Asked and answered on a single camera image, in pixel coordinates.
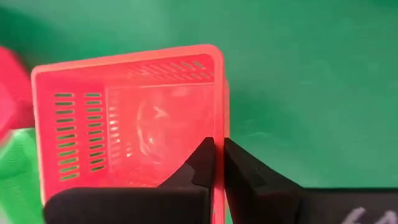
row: green background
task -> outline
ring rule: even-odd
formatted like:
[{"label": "green background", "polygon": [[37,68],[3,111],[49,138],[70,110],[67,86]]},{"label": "green background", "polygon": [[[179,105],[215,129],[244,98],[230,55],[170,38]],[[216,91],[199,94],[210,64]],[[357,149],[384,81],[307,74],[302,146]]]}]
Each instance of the green background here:
[{"label": "green background", "polygon": [[398,187],[396,0],[0,0],[32,68],[214,44],[231,137],[308,187]]}]

